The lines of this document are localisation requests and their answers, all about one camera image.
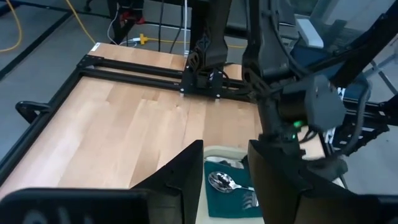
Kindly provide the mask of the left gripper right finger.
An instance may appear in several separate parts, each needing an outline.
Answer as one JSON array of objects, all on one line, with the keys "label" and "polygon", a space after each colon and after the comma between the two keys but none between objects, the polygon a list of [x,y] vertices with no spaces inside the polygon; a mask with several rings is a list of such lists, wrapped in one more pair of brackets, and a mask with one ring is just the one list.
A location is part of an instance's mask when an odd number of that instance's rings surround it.
[{"label": "left gripper right finger", "polygon": [[250,140],[248,161],[266,223],[354,223],[350,193],[282,150]]}]

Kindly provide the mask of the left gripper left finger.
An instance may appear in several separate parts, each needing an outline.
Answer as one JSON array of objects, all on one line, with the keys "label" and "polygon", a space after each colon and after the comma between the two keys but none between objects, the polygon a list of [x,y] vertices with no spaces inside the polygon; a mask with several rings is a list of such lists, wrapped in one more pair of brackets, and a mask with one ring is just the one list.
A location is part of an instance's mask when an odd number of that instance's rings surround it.
[{"label": "left gripper left finger", "polygon": [[166,165],[136,184],[133,223],[196,222],[203,179],[203,141],[195,140]]}]

